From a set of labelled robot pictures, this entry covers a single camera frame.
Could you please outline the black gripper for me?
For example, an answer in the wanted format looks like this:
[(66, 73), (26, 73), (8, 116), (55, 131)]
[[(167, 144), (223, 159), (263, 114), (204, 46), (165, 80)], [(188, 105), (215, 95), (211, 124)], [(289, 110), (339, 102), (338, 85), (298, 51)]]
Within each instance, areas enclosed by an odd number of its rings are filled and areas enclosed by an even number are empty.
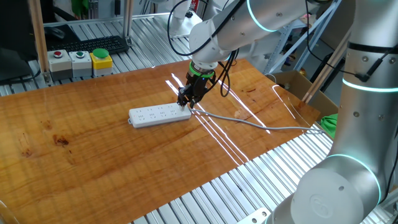
[(188, 73), (186, 78), (186, 85), (188, 85), (188, 90), (186, 92), (184, 90), (178, 91), (177, 104), (183, 108), (187, 105), (188, 99), (189, 108), (193, 109), (194, 106), (207, 93), (207, 82), (210, 81), (211, 83), (213, 83), (215, 81), (215, 73), (204, 74), (202, 76), (190, 75)]

